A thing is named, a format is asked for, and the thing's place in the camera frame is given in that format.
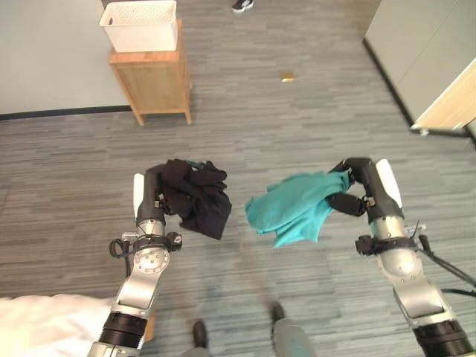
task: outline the teal cloth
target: teal cloth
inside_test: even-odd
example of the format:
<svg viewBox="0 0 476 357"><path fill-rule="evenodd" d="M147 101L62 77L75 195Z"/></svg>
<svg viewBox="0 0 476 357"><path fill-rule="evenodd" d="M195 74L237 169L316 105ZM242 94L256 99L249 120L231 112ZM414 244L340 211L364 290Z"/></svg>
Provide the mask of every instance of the teal cloth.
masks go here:
<svg viewBox="0 0 476 357"><path fill-rule="evenodd" d="M245 206L246 218L258 234L276 232L274 247L301 240L317 242L332 211L325 198L348 189L346 172L299 173L268 186L266 195L252 198Z"/></svg>

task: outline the sneaker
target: sneaker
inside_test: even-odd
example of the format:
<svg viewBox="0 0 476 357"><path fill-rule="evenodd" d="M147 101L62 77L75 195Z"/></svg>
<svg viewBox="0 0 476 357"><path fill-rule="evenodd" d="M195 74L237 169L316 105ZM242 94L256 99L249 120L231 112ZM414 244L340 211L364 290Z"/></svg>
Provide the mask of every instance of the sneaker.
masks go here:
<svg viewBox="0 0 476 357"><path fill-rule="evenodd" d="M253 0L238 0L235 5L231 7L235 13L243 13L245 10L253 7Z"/></svg>
<svg viewBox="0 0 476 357"><path fill-rule="evenodd" d="M273 324L276 321L279 321L285 317L286 317L286 313L284 312L283 307L281 306L280 303L275 301L273 305L271 306L271 319L273 320Z"/></svg>
<svg viewBox="0 0 476 357"><path fill-rule="evenodd" d="M207 328L202 320L198 320L195 322L195 325L193 325L193 342L195 343L195 347L208 347Z"/></svg>

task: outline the gray pants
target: gray pants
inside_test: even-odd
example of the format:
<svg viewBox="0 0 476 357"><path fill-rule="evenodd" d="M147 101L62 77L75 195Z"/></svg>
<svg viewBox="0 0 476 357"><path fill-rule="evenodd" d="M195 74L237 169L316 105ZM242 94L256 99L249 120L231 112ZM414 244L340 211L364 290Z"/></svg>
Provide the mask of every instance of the gray pants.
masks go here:
<svg viewBox="0 0 476 357"><path fill-rule="evenodd" d="M306 333L290 318L274 324L274 350L276 357L317 357ZM181 357L210 357L210 353L205 348L197 347Z"/></svg>

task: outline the black shoe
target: black shoe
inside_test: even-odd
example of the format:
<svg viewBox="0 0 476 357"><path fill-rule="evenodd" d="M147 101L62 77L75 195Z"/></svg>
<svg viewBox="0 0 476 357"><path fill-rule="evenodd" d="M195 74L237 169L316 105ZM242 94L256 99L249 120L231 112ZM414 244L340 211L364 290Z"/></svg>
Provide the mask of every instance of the black shoe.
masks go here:
<svg viewBox="0 0 476 357"><path fill-rule="evenodd" d="M233 12L242 13L245 10L251 9L253 7L253 0L238 0L235 2L235 5L231 7Z"/></svg>
<svg viewBox="0 0 476 357"><path fill-rule="evenodd" d="M271 306L271 318L273 320L273 324L276 321L281 320L282 318L286 317L286 313L284 312L284 308L281 306L280 303L277 301Z"/></svg>
<svg viewBox="0 0 476 357"><path fill-rule="evenodd" d="M193 342L195 347L208 347L207 328L202 320L198 320L193 325Z"/></svg>

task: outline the white basket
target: white basket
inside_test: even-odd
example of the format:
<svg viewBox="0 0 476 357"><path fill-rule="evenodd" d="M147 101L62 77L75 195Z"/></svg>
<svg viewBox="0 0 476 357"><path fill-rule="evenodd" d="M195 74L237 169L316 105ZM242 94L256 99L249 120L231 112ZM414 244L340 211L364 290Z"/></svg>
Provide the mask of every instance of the white basket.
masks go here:
<svg viewBox="0 0 476 357"><path fill-rule="evenodd" d="M174 51L177 48L176 2L111 2L100 25L116 52Z"/></svg>

